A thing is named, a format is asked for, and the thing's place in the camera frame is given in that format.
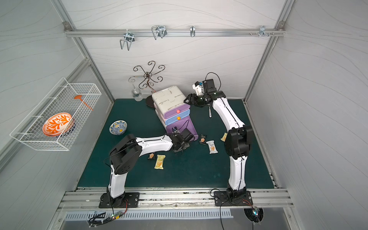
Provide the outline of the purple top drawer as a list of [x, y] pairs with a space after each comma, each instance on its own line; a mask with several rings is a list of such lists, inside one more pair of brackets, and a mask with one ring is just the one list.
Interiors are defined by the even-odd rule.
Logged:
[[190, 105], [182, 103], [181, 105], [176, 106], [175, 108], [172, 108], [169, 111], [165, 112], [163, 114], [163, 117], [165, 119], [167, 119], [167, 118], [173, 117], [175, 115], [178, 115], [178, 114], [180, 114], [180, 113], [182, 113], [182, 112], [184, 112], [188, 109], [190, 109]]

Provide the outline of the purple drawer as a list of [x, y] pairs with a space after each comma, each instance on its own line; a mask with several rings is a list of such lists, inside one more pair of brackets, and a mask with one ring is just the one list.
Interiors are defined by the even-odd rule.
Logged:
[[190, 118], [190, 116], [187, 116], [185, 118], [181, 118], [180, 120], [177, 120], [174, 123], [171, 123], [165, 127], [167, 133], [173, 133], [174, 130], [178, 130], [179, 132], [184, 131], [185, 129], [188, 129], [191, 134], [193, 134], [193, 138], [191, 141], [196, 141], [198, 139], [198, 133], [194, 127], [194, 124]]
[[188, 109], [190, 109], [190, 105], [182, 103], [181, 105], [176, 106], [175, 108], [172, 108], [169, 111], [165, 112], [163, 114], [163, 117], [165, 119], [167, 119], [167, 118], [173, 117], [175, 115], [178, 115], [178, 114], [180, 114], [180, 113], [182, 113], [182, 112], [184, 112]]

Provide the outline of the white drawer cabinet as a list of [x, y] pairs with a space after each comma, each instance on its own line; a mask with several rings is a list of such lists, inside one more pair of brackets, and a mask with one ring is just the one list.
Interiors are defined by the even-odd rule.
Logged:
[[162, 124], [166, 127], [163, 114], [170, 109], [184, 103], [186, 96], [177, 86], [171, 86], [169, 88], [155, 92], [152, 95], [152, 98], [154, 101], [155, 112]]

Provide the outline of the black drycake packet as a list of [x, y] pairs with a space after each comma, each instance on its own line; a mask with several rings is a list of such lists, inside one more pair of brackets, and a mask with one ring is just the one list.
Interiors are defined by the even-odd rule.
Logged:
[[154, 154], [154, 153], [151, 153], [151, 154], [148, 156], [148, 159], [149, 159], [149, 160], [155, 160], [155, 159], [156, 159], [155, 154]]
[[207, 136], [206, 135], [203, 135], [201, 134], [200, 137], [199, 137], [199, 144], [202, 144], [202, 145], [206, 145], [206, 138]]

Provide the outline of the yellow cookie packet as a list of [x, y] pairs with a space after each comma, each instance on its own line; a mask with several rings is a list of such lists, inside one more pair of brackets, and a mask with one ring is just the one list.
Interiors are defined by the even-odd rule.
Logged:
[[157, 160], [154, 169], [163, 170], [163, 162], [166, 158], [165, 155], [157, 155]]
[[228, 133], [224, 133], [223, 137], [220, 139], [221, 141], [225, 142], [227, 138]]

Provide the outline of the white cookie packet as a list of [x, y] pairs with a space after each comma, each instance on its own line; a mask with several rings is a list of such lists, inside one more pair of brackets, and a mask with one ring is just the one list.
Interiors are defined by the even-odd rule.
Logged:
[[210, 154], [216, 154], [216, 153], [218, 153], [217, 148], [215, 146], [215, 142], [213, 140], [207, 141], [206, 144], [209, 147], [209, 153]]

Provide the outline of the purple bottom drawer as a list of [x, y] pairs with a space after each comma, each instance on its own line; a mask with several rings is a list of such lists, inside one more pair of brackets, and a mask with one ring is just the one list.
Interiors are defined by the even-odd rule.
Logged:
[[193, 134], [193, 138], [191, 141], [196, 141], [198, 139], [198, 133], [194, 127], [194, 124], [190, 118], [190, 116], [187, 116], [185, 118], [181, 118], [180, 120], [177, 120], [174, 123], [171, 123], [165, 127], [167, 133], [173, 133], [174, 130], [178, 130], [179, 132], [184, 131], [185, 129], [188, 129], [191, 134]]

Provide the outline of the blue drawer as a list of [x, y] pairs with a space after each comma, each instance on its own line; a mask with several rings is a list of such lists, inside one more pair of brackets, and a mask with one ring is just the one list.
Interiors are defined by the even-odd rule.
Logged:
[[182, 111], [180, 113], [175, 113], [172, 117], [165, 119], [165, 125], [170, 125], [172, 123], [180, 121], [184, 119], [185, 117], [188, 117], [189, 115], [190, 115], [190, 109]]

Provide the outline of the silver fork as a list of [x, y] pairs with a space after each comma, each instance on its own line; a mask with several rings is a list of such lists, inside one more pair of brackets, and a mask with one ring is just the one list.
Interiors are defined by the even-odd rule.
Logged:
[[208, 109], [209, 109], [209, 118], [212, 118], [212, 112], [211, 112], [210, 106], [208, 106]]

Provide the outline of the metal mug tree stand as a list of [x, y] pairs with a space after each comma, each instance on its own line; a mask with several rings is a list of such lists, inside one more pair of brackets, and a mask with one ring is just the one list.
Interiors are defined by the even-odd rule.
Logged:
[[160, 73], [165, 70], [164, 65], [159, 65], [157, 67], [158, 71], [153, 72], [156, 67], [156, 62], [151, 60], [148, 62], [148, 66], [151, 67], [150, 71], [145, 71], [145, 69], [141, 65], [137, 65], [133, 68], [134, 72], [142, 71], [142, 76], [132, 76], [128, 79], [128, 82], [132, 84], [133, 88], [139, 88], [140, 90], [149, 89], [151, 95], [145, 99], [146, 106], [149, 108], [154, 108], [154, 101], [152, 98], [153, 93], [157, 92], [154, 89], [156, 83], [160, 83], [163, 81], [163, 77], [160, 76]]

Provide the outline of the small glass jar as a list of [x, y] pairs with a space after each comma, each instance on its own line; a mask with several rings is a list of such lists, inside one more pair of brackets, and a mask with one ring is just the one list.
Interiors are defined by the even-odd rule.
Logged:
[[143, 100], [142, 93], [139, 88], [133, 88], [131, 93], [135, 101], [140, 102]]

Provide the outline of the blue patterned small bowl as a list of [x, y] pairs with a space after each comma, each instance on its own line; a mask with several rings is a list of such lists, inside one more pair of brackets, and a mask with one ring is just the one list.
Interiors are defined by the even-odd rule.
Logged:
[[113, 135], [122, 135], [127, 130], [127, 123], [123, 120], [115, 121], [111, 124], [109, 131]]

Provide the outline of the single metal hook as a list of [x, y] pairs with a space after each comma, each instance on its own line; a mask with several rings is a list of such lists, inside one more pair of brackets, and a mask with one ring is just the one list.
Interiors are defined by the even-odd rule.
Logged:
[[193, 26], [193, 25], [190, 26], [190, 36], [191, 37], [195, 37], [196, 36], [196, 34], [195, 34], [196, 31], [195, 30], [196, 30], [195, 26]]

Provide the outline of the metal hook right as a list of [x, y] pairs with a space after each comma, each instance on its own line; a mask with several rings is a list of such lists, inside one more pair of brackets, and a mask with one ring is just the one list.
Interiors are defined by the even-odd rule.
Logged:
[[249, 35], [250, 36], [257, 36], [257, 37], [271, 37], [271, 36], [274, 36], [275, 33], [268, 32], [266, 30], [266, 27], [265, 26], [261, 26], [257, 32], [255, 32], [255, 33], [249, 33]]

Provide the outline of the orange patterned plate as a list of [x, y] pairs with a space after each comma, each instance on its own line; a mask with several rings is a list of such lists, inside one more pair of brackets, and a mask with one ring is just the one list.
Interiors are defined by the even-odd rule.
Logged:
[[50, 117], [43, 125], [46, 136], [58, 137], [66, 134], [74, 126], [74, 119], [69, 113], [58, 113]]

